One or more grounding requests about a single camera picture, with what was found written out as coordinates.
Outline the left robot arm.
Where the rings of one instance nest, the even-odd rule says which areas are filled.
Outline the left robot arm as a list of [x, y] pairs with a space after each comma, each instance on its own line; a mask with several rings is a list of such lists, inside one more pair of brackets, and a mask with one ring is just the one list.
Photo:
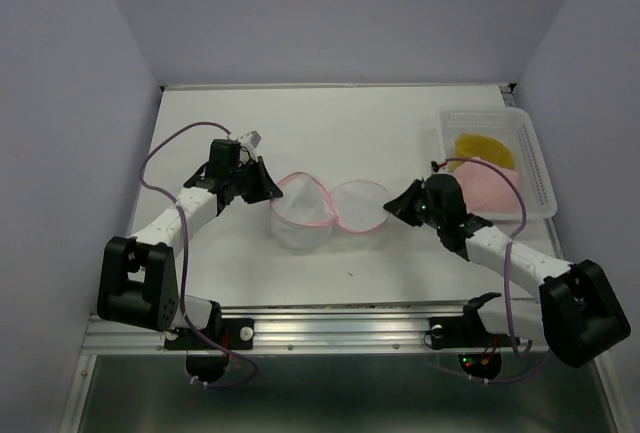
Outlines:
[[[173, 205], [129, 238], [114, 237], [102, 260], [97, 314], [103, 320], [165, 332], [186, 329], [199, 346], [222, 335], [220, 306], [180, 298], [176, 257], [184, 243], [240, 197], [247, 204], [282, 196], [256, 153], [260, 135], [216, 139], [208, 160], [183, 184]], [[189, 324], [180, 305], [189, 311]]]

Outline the yellow bra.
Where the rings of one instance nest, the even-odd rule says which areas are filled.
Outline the yellow bra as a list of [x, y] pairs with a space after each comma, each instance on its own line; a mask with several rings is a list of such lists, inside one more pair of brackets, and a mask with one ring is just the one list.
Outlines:
[[463, 133], [455, 141], [455, 154], [460, 158], [480, 158], [504, 169], [515, 169], [513, 153], [491, 137]]

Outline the white mesh laundry bag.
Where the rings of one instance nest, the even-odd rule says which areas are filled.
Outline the white mesh laundry bag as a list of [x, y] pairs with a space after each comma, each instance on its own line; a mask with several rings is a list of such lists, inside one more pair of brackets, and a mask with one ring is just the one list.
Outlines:
[[313, 175], [294, 172], [277, 186], [283, 195], [270, 201], [271, 232], [288, 249], [317, 248], [336, 229], [371, 233], [389, 216], [383, 205], [390, 194], [374, 181], [351, 180], [328, 189]]

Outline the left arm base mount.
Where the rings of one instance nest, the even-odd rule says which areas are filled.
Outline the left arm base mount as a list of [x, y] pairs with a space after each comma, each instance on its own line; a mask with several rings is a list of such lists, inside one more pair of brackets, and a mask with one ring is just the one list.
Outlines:
[[253, 348], [255, 321], [225, 317], [219, 303], [188, 296], [190, 322], [178, 313], [164, 333], [164, 348], [184, 352], [192, 385], [206, 390], [240, 386], [253, 380], [259, 368], [247, 356]]

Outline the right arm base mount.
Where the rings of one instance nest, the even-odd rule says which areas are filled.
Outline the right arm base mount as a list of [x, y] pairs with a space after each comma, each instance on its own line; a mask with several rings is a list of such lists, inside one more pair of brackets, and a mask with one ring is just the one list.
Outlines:
[[500, 378], [503, 360], [502, 347], [515, 347], [519, 352], [520, 341], [510, 335], [508, 326], [502, 330], [491, 326], [491, 320], [500, 319], [504, 309], [499, 306], [501, 293], [488, 292], [476, 296], [463, 305], [458, 316], [430, 317], [429, 328], [423, 335], [423, 344], [434, 351], [462, 349], [458, 354], [459, 371], [435, 366], [448, 374], [464, 378], [474, 384], [506, 386], [524, 380], [524, 373]]

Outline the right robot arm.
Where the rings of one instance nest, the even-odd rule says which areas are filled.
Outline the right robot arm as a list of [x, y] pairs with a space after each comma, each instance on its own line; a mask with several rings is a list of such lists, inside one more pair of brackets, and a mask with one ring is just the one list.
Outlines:
[[491, 221], [468, 212], [453, 176], [416, 180], [384, 209], [412, 227], [432, 227], [447, 250], [500, 274], [533, 299], [507, 307], [499, 303], [504, 292], [475, 297], [460, 316], [431, 319], [429, 347], [542, 342], [564, 364], [579, 368], [630, 336], [630, 323], [597, 263], [570, 263], [513, 241]]

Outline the pink bra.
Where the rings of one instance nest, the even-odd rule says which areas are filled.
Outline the pink bra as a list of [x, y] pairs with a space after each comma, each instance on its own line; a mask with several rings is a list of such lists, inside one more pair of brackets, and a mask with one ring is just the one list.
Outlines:
[[459, 183], [467, 210], [475, 213], [519, 213], [519, 201], [502, 173], [509, 182], [519, 187], [519, 173], [495, 165], [489, 168], [489, 162], [476, 157], [474, 162], [462, 162], [452, 175]]

